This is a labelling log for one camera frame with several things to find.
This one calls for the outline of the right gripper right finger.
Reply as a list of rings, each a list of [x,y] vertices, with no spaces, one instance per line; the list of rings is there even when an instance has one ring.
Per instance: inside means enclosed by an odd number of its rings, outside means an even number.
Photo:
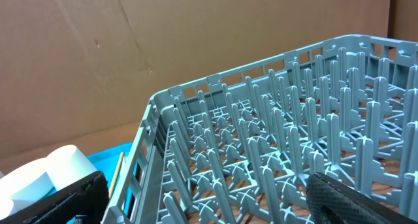
[[[306,193],[316,224],[417,224],[321,172],[309,176]]]

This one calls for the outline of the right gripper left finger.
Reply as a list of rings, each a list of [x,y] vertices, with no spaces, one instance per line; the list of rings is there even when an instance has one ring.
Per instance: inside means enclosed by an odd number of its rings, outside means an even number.
[[[96,223],[109,203],[108,181],[95,171],[35,204],[1,220],[1,224]]]

